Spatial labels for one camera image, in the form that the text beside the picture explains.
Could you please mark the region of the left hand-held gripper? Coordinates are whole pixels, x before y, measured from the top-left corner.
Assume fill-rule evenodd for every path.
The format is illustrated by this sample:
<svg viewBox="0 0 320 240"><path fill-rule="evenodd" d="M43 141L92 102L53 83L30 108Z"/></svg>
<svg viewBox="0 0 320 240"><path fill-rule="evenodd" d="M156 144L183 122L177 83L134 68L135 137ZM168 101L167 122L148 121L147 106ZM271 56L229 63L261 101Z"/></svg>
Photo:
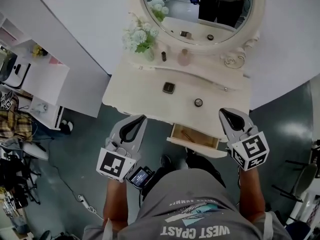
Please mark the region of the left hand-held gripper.
<svg viewBox="0 0 320 240"><path fill-rule="evenodd" d="M118 121L99 152L96 171L104 177L123 183L141 159L139 149L148 119L143 114Z"/></svg>

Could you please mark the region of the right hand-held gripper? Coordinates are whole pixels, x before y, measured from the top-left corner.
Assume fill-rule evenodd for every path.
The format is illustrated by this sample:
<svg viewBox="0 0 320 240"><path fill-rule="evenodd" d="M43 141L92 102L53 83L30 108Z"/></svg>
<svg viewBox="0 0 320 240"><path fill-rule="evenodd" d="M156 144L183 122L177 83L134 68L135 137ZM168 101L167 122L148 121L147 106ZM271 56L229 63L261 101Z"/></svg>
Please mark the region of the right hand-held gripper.
<svg viewBox="0 0 320 240"><path fill-rule="evenodd" d="M266 137L247 113L221 108L218 116L228 138L228 153L241 169L248 171L266 162L270 152Z"/></svg>

